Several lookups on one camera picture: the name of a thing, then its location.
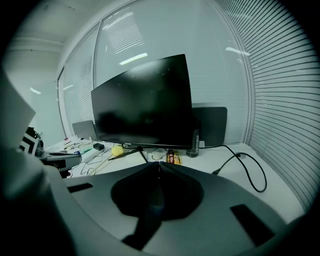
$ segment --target computer monitor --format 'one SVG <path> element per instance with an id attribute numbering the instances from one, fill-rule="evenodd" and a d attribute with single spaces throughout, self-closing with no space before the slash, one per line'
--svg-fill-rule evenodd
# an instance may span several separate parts
<path id="1" fill-rule="evenodd" d="M 101 141 L 189 149 L 192 104 L 184 54 L 136 66 L 91 92 Z"/>
<path id="2" fill-rule="evenodd" d="M 94 123 L 91 120 L 75 122 L 72 124 L 72 128 L 74 134 L 77 135 L 78 138 L 84 138 L 89 140 L 89 138 L 91 137 L 93 141 L 98 140 Z"/>

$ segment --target monitor stand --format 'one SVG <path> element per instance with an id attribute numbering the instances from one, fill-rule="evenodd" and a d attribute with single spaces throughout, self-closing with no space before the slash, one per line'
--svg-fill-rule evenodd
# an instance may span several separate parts
<path id="1" fill-rule="evenodd" d="M 125 156 L 128 156 L 128 155 L 131 155 L 133 153 L 139 152 L 141 154 L 141 156 L 143 157 L 143 159 L 145 160 L 145 162 L 148 163 L 148 160 L 146 159 L 146 157 L 142 153 L 142 151 L 144 151 L 144 149 L 141 146 L 138 146 L 136 149 L 131 150 L 131 151 L 127 152 L 127 153 L 115 156 L 113 158 L 110 158 L 110 159 L 108 159 L 108 161 L 111 161 L 111 160 L 114 160 L 114 159 L 118 159 L 118 158 L 122 158 L 122 157 L 125 157 Z"/>

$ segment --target yellow ball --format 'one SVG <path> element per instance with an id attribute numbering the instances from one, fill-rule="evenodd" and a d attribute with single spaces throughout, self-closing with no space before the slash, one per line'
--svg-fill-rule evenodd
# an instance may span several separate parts
<path id="1" fill-rule="evenodd" d="M 111 149 L 111 153 L 115 157 L 122 155 L 124 152 L 125 150 L 121 145 L 116 145 Z"/>

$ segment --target ceiling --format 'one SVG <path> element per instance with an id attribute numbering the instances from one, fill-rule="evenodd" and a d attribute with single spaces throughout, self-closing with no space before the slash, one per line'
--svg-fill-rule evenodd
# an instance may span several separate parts
<path id="1" fill-rule="evenodd" d="M 42 0 L 12 38 L 8 51 L 60 53 L 68 37 L 109 0 Z"/>

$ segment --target white desk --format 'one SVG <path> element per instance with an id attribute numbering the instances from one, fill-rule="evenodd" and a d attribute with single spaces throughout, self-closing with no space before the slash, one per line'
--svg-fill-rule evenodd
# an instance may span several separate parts
<path id="1" fill-rule="evenodd" d="M 88 143 L 88 140 L 82 140 L 84 144 Z M 104 142 L 102 143 L 106 148 L 112 148 L 113 143 Z M 282 178 L 265 162 L 263 161 L 256 152 L 248 145 L 240 143 L 236 145 L 229 146 L 235 153 L 244 152 L 251 155 L 255 158 L 259 164 L 262 166 L 266 179 L 267 179 L 267 188 L 266 191 L 262 193 L 256 192 L 251 184 L 249 183 L 248 177 L 243 166 L 239 163 L 236 158 L 230 160 L 221 170 L 219 176 L 229 179 L 262 201 L 272 207 L 278 214 L 284 219 L 286 223 L 289 223 L 296 219 L 297 217 L 303 215 L 305 212 L 299 203 L 298 199 L 291 191 L 291 189 L 287 186 L 287 184 L 282 180 Z M 51 150 L 63 150 L 57 144 L 51 147 Z M 146 148 L 144 149 L 144 155 L 148 161 L 154 162 L 151 158 L 152 152 L 155 149 Z M 182 165 L 186 167 L 190 167 L 202 172 L 212 173 L 213 171 L 220 168 L 226 160 L 228 160 L 232 154 L 225 147 L 212 148 L 212 149 L 200 149 L 199 156 L 195 158 L 190 158 L 186 156 L 185 150 L 180 150 L 182 154 Z M 133 166 L 141 165 L 145 163 L 145 160 L 142 156 L 137 152 L 131 155 L 127 155 L 121 157 L 119 159 L 108 161 L 111 156 L 111 150 L 104 153 L 102 156 L 97 156 L 93 159 L 90 164 L 81 163 L 79 166 L 75 167 L 72 170 L 72 178 L 81 177 L 87 175 L 87 171 L 89 168 L 96 168 L 95 170 L 89 170 L 89 175 L 100 175 L 105 173 L 111 173 L 115 171 L 119 171 L 122 169 L 130 168 Z M 249 157 L 245 157 L 242 159 L 243 163 L 247 167 L 247 170 L 250 174 L 251 180 L 253 184 L 257 187 L 257 189 L 261 190 L 264 185 L 264 177 L 263 174 L 257 166 L 257 164 L 250 159 Z"/>

